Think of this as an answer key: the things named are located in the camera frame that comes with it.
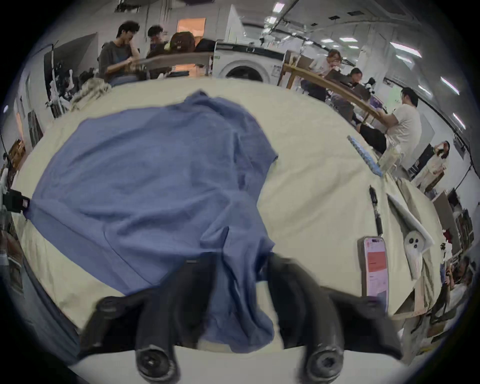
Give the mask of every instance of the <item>black clamp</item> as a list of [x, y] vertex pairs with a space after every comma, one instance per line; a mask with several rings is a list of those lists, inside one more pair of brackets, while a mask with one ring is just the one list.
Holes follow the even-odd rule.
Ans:
[[[402, 357], [400, 341], [382, 304], [319, 286], [297, 263], [268, 255], [267, 280], [284, 348], [305, 346], [298, 379], [331, 383], [345, 349]], [[100, 300], [80, 337], [80, 358], [135, 350], [149, 382], [175, 383], [174, 345], [196, 348], [216, 277], [216, 255], [186, 261], [158, 286]]]

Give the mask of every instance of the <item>white shirt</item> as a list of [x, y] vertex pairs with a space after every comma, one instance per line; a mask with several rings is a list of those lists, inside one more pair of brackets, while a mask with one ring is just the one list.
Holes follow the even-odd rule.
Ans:
[[310, 64], [309, 68], [312, 70], [312, 72], [315, 72], [322, 76], [325, 76], [332, 69], [326, 57], [321, 59], [315, 59]]
[[408, 160], [420, 142], [420, 114], [415, 107], [402, 104], [393, 111], [393, 115], [398, 120], [398, 124], [390, 127], [385, 134], [387, 147], [400, 144], [404, 154], [403, 158]]

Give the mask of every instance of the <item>washing machine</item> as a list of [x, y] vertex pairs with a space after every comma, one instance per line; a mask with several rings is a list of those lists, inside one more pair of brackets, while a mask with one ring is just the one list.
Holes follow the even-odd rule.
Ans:
[[213, 77], [237, 78], [277, 85], [285, 54], [252, 44], [217, 42]]

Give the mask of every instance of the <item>white sheet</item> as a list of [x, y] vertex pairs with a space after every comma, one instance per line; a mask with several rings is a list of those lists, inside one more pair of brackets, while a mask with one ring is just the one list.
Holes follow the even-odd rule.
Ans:
[[[390, 276], [389, 314], [412, 291], [400, 225], [390, 212], [386, 193], [401, 195], [391, 178], [371, 173], [347, 140], [359, 134], [326, 104], [295, 92], [233, 79], [167, 79], [115, 87], [57, 119], [27, 158], [15, 189], [31, 197], [51, 157], [78, 124], [128, 108], [181, 102], [203, 89], [243, 105], [255, 116], [279, 158], [270, 169], [258, 208], [274, 251], [297, 259], [319, 284], [361, 295], [357, 241], [376, 236], [369, 186], [378, 195]], [[121, 296], [64, 257], [22, 216], [15, 219], [24, 253], [46, 292], [58, 307], [82, 327], [94, 303], [107, 295]], [[266, 284], [259, 284], [259, 305], [275, 321]], [[278, 337], [276, 346], [280, 345]]]

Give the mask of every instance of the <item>man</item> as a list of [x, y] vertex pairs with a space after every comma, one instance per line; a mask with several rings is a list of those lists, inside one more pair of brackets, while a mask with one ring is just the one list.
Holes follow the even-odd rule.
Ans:
[[[147, 59], [158, 55], [165, 55], [169, 53], [166, 50], [167, 42], [162, 40], [163, 28], [159, 25], [153, 25], [148, 29], [148, 37], [150, 38], [150, 50], [147, 54]], [[157, 79], [161, 73], [165, 74], [171, 72], [172, 67], [157, 68], [150, 71], [150, 79]]]
[[133, 36], [140, 26], [135, 21], [124, 22], [118, 30], [117, 38], [104, 44], [100, 52], [100, 77], [111, 86], [137, 81], [137, 76], [128, 74], [127, 67], [140, 58], [138, 49], [133, 45]]
[[383, 154], [387, 147], [399, 144], [405, 158], [409, 158], [415, 147], [420, 142], [421, 122], [420, 114], [417, 111], [419, 98], [411, 88], [403, 88], [402, 105], [387, 115], [379, 108], [387, 132], [383, 134], [375, 128], [365, 124], [358, 124], [357, 131], [365, 141], [376, 151]]
[[153, 56], [163, 54], [166, 42], [162, 40], [162, 33], [163, 28], [160, 25], [153, 25], [148, 29], [147, 34], [150, 38], [150, 50], [148, 51], [147, 57], [155, 51], [157, 51], [157, 54]]

